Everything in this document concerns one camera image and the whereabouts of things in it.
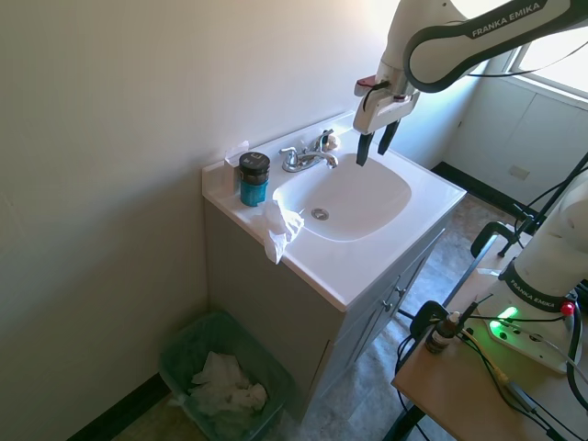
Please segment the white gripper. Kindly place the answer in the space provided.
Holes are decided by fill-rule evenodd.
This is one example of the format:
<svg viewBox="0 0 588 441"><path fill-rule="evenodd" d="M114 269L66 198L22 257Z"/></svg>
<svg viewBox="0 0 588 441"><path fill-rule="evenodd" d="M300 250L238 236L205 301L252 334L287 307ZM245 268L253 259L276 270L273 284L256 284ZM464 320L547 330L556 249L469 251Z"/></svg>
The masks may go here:
<svg viewBox="0 0 588 441"><path fill-rule="evenodd" d="M384 155L398 129L397 120L413 112L419 99L419 92L408 96L395 96L388 88L375 85L373 81L357 81L355 95L361 97L353 122L353 128L361 133L357 145L356 163L364 166L368 159L373 132L387 126L378 147L378 154Z"/></svg>

